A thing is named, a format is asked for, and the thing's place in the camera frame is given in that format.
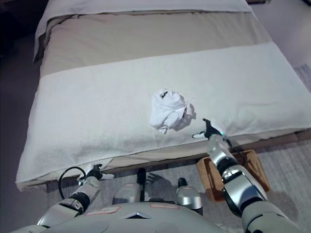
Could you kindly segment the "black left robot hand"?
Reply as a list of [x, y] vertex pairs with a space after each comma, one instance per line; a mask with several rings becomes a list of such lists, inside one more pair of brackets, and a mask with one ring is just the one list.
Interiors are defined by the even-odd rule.
[[86, 174], [86, 177], [95, 177], [97, 180], [111, 180], [115, 178], [114, 174], [107, 174], [101, 171], [102, 164], [96, 164], [93, 168]]

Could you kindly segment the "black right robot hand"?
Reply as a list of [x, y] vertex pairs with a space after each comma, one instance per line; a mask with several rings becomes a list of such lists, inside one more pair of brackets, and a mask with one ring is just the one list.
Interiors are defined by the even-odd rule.
[[193, 139], [210, 139], [210, 137], [214, 134], [222, 136], [223, 133], [219, 131], [217, 128], [213, 127], [211, 121], [209, 119], [204, 118], [203, 121], [205, 122], [206, 129], [199, 133], [193, 134]]

